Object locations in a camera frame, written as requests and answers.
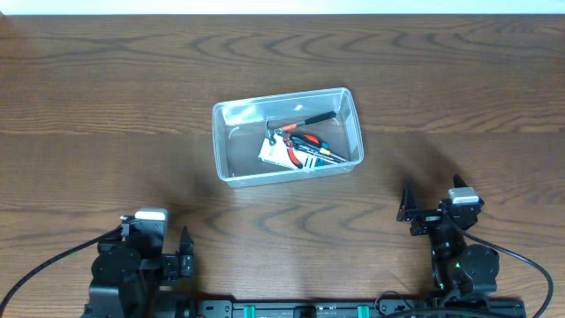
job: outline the plastic bin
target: plastic bin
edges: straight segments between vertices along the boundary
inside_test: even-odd
[[[267,119],[269,128],[276,128],[331,110],[335,118],[292,132],[321,138],[332,152],[348,159],[347,163],[291,170],[259,160]],[[219,102],[212,111],[212,126],[218,176],[233,187],[330,176],[349,172],[363,161],[359,120],[347,88]]]

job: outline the wood grain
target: wood grain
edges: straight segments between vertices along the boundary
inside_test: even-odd
[[[561,16],[9,17],[0,33],[0,293],[143,206],[187,225],[186,288],[237,299],[371,299],[433,288],[429,245],[395,221],[404,178],[433,205],[459,172],[471,230],[539,261],[565,315]],[[211,109],[348,87],[365,160],[346,175],[231,189]],[[77,317],[93,248],[26,284],[5,317]],[[546,283],[501,257],[496,296],[533,314]]]

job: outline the green tape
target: green tape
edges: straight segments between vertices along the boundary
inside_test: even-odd
[[[244,318],[255,318],[255,306],[244,306]]]
[[[358,318],[370,318],[371,309],[369,309],[369,306],[358,306],[357,314],[358,314]]]

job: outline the hammer head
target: hammer head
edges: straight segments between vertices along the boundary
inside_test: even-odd
[[[269,143],[271,146],[274,146],[275,143],[276,143],[276,140],[275,140],[275,132],[274,132],[273,129],[268,129],[267,126],[268,126],[268,120],[265,121],[265,138],[268,139],[268,143]]]

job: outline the black handle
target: black handle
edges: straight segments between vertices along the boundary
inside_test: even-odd
[[[327,112],[327,113],[323,113],[323,114],[308,118],[307,120],[304,121],[304,125],[318,123],[320,121],[328,120],[328,119],[331,119],[333,117],[335,117],[335,111],[330,111],[330,112]]]

